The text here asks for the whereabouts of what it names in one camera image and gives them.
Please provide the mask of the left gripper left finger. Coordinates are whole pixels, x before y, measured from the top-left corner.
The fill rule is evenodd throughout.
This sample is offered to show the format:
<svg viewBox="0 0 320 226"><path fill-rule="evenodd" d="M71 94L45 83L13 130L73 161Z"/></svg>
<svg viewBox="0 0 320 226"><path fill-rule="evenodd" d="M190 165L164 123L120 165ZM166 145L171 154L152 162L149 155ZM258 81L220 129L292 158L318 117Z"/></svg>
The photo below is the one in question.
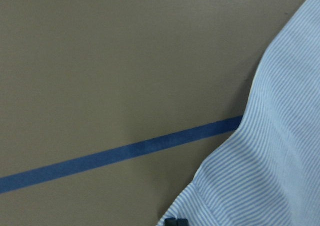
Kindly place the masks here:
<svg viewBox="0 0 320 226"><path fill-rule="evenodd" d="M176 218L167 218L164 220L164 226L177 226Z"/></svg>

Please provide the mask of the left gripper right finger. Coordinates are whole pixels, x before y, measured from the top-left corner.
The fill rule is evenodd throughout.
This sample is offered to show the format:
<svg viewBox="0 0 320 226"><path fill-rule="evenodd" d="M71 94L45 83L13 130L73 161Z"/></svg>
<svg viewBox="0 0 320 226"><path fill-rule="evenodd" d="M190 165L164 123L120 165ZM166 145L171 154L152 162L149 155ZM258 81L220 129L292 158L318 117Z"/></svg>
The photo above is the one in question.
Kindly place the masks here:
<svg viewBox="0 0 320 226"><path fill-rule="evenodd" d="M188 221L188 219L177 219L176 225L177 226L189 226L189 221Z"/></svg>

